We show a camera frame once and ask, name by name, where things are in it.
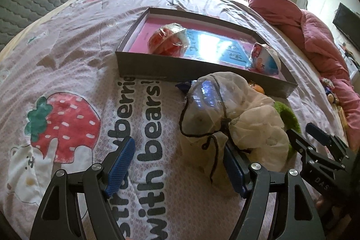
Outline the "black wall television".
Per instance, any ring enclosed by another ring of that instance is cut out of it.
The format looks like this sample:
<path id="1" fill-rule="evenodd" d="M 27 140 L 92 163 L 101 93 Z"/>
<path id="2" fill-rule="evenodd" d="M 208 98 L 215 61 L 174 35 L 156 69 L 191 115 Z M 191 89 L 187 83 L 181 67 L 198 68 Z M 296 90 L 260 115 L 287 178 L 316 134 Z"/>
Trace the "black wall television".
<path id="1" fill-rule="evenodd" d="M 333 24 L 353 44 L 357 51 L 360 50 L 360 18 L 348 7 L 339 3 Z"/>

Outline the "white blue snack ball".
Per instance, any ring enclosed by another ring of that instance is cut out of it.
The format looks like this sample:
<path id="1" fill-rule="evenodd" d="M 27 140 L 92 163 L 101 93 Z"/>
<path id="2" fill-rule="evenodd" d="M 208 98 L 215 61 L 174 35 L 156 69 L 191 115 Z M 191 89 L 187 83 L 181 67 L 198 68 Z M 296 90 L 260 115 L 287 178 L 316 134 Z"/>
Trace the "white blue snack ball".
<path id="1" fill-rule="evenodd" d="M 255 43 L 247 67 L 267 76 L 277 76 L 281 71 L 281 61 L 271 46 Z"/>

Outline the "beige mesh drawstring pouch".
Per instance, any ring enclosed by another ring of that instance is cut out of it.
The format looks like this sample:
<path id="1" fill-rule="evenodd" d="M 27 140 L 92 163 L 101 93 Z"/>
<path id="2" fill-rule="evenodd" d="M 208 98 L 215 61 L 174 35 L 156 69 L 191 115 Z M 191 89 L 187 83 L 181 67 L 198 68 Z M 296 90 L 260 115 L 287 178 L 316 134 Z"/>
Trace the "beige mesh drawstring pouch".
<path id="1" fill-rule="evenodd" d="M 290 143 L 274 105 L 272 98 L 232 72 L 199 78 L 186 95 L 179 120 L 183 156 L 217 188 L 229 184 L 223 164 L 228 141 L 247 151 L 251 162 L 282 170 Z"/>

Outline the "shallow grey cardboard box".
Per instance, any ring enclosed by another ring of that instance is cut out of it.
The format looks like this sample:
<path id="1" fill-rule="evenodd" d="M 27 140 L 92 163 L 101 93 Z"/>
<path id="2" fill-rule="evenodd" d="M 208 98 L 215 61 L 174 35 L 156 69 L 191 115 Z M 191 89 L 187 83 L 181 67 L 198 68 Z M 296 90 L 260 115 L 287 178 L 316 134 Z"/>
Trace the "shallow grey cardboard box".
<path id="1" fill-rule="evenodd" d="M 152 34 L 176 23 L 187 30 L 189 46 L 183 57 L 154 55 L 148 51 Z M 266 41 L 254 30 L 187 11 L 150 7 L 130 27 L 115 51 L 122 77 L 187 82 L 214 72 L 234 72 L 260 85 L 269 96 L 287 98 L 297 83 L 282 64 L 275 75 L 251 66 L 251 51 Z"/>

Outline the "blue biscuit packet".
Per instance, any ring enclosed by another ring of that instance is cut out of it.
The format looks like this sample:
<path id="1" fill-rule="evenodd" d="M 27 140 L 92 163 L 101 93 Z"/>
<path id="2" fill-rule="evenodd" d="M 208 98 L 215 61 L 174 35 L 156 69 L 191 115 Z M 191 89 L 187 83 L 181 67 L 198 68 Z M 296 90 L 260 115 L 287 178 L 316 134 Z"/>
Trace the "blue biscuit packet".
<path id="1" fill-rule="evenodd" d="M 192 81 L 180 82 L 175 85 L 184 95 L 186 95 L 192 86 Z"/>

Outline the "orange tangerine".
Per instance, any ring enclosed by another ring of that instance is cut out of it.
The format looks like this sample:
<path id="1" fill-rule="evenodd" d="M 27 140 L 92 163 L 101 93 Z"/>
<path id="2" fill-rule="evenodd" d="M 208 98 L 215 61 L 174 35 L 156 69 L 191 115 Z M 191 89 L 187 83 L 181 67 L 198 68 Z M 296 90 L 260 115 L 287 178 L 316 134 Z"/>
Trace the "orange tangerine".
<path id="1" fill-rule="evenodd" d="M 254 89 L 255 91 L 257 91 L 258 93 L 262 93 L 262 94 L 265 94 L 265 91 L 264 89 L 259 86 L 258 84 L 256 83 L 249 83 L 248 84 L 252 89 Z"/>

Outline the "yellow snack package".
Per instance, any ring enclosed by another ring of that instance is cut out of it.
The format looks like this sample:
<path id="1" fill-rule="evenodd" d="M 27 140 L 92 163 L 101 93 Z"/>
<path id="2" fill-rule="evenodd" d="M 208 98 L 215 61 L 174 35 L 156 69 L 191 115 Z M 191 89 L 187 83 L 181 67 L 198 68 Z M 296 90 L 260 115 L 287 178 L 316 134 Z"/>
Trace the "yellow snack package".
<path id="1" fill-rule="evenodd" d="M 336 106 L 336 110 L 338 112 L 338 115 L 339 115 L 339 119 L 340 119 L 340 123 L 342 125 L 342 128 L 344 129 L 344 132 L 347 131 L 349 125 L 348 125 L 348 122 L 347 122 L 347 119 L 346 119 L 346 115 L 345 115 L 345 112 L 344 112 L 344 109 L 340 106 L 340 105 L 337 105 Z"/>

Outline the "strawberry print bed sheet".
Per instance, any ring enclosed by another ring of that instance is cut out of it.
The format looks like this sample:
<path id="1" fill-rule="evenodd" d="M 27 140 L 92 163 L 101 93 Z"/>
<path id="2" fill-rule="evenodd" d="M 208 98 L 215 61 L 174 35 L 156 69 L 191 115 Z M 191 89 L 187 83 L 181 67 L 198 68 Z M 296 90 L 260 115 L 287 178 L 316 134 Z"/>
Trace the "strawberry print bed sheet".
<path id="1" fill-rule="evenodd" d="M 228 239 L 243 200 L 226 196 L 183 160 L 174 83 L 120 78 L 116 48 L 149 7 L 248 27 L 269 42 L 297 82 L 287 99 L 300 126 L 344 136 L 319 73 L 281 32 L 228 0 L 71 0 L 37 21 L 1 61 L 1 213 L 28 239 L 54 172 L 84 170 L 132 136 L 129 175 L 111 198 L 132 239 Z"/>

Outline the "small colourful toy figures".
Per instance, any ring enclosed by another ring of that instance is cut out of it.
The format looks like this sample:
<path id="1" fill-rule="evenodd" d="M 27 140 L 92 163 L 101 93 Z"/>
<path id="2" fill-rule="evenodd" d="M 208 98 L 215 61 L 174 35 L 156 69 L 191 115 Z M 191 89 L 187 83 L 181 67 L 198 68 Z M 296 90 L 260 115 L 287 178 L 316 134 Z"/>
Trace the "small colourful toy figures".
<path id="1" fill-rule="evenodd" d="M 332 81 L 327 78 L 321 77 L 320 82 L 325 90 L 325 94 L 328 99 L 328 102 L 330 104 L 339 105 L 339 99 L 334 92 L 335 87 Z"/>

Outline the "white storage cabinet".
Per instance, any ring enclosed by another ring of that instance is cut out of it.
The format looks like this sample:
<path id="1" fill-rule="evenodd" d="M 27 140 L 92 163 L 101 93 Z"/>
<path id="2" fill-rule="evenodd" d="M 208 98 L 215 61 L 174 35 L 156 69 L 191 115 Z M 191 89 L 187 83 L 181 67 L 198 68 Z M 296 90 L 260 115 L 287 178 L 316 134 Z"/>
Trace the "white storage cabinet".
<path id="1" fill-rule="evenodd" d="M 359 78 L 359 63 L 355 60 L 355 56 L 351 51 L 347 49 L 345 45 L 341 45 L 342 51 L 344 51 L 344 60 L 349 69 L 351 81 L 355 83 Z"/>

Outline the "red snack ball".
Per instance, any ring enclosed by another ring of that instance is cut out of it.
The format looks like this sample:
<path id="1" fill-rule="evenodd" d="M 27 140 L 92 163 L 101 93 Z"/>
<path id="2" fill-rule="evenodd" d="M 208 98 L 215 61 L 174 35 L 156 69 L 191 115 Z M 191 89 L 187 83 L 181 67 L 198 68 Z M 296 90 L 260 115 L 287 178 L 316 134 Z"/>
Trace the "red snack ball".
<path id="1" fill-rule="evenodd" d="M 183 57 L 190 45 L 187 29 L 180 24 L 161 26 L 148 40 L 148 52 L 154 55 Z"/>

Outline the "pink quilted blanket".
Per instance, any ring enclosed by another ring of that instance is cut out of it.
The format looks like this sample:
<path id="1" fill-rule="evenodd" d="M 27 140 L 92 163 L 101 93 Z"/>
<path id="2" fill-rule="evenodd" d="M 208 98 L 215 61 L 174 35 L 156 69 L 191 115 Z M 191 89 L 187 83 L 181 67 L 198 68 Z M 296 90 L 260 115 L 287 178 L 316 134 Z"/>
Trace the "pink quilted blanket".
<path id="1" fill-rule="evenodd" d="M 290 0 L 248 0 L 251 9 L 277 27 L 310 60 L 320 75 L 332 81 L 348 123 L 350 149 L 359 150 L 359 94 L 331 31 L 318 17 Z"/>

